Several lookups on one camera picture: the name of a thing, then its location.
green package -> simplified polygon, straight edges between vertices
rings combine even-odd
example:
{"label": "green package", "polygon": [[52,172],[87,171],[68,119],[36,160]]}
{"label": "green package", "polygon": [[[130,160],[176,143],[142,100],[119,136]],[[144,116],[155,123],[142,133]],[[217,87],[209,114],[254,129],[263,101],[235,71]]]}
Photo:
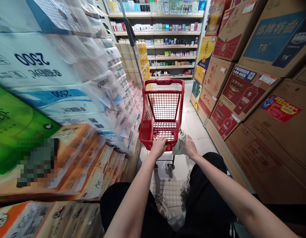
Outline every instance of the green package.
{"label": "green package", "polygon": [[31,144],[51,137],[60,127],[0,87],[0,175],[16,167],[22,159],[19,151],[31,151]]}

red sticker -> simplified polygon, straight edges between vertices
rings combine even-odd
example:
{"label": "red sticker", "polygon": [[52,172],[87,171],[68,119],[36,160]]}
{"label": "red sticker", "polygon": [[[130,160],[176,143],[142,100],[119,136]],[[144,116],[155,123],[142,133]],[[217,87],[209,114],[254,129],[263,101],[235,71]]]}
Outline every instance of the red sticker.
{"label": "red sticker", "polygon": [[269,115],[281,122],[287,122],[301,109],[276,95],[270,96],[261,106]]}

hand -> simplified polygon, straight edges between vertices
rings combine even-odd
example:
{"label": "hand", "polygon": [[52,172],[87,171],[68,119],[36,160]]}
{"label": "hand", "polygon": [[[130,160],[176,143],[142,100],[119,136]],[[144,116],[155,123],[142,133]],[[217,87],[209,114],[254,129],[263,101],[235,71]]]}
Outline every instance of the hand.
{"label": "hand", "polygon": [[159,159],[159,157],[162,156],[162,154],[165,152],[167,145],[167,138],[165,137],[157,137],[153,140],[153,146],[151,149],[151,152],[149,156],[151,156],[155,161]]}
{"label": "hand", "polygon": [[195,146],[195,143],[193,142],[192,138],[189,135],[186,135],[184,148],[188,157],[194,161],[196,155],[198,155],[198,151]]}

person's right hand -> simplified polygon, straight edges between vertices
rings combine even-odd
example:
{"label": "person's right hand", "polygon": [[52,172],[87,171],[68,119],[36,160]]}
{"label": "person's right hand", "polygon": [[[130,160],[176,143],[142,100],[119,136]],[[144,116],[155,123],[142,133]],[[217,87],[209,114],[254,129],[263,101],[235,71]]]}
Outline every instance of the person's right hand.
{"label": "person's right hand", "polygon": [[190,159],[194,160],[196,155],[198,155],[198,151],[195,146],[195,143],[192,141],[192,138],[189,135],[186,135],[184,148],[185,148],[186,154],[188,155]]}

shopping cart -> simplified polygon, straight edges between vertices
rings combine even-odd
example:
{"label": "shopping cart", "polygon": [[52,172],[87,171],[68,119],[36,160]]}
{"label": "shopping cart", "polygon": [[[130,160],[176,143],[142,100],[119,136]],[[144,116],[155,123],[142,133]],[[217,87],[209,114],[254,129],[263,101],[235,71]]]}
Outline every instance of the shopping cart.
{"label": "shopping cart", "polygon": [[[148,84],[181,84],[181,90],[146,90]],[[171,151],[176,145],[182,123],[185,82],[181,79],[145,80],[143,87],[143,114],[140,127],[140,141],[151,150],[156,137],[167,138],[167,148]],[[174,169],[174,158],[168,167]]]}

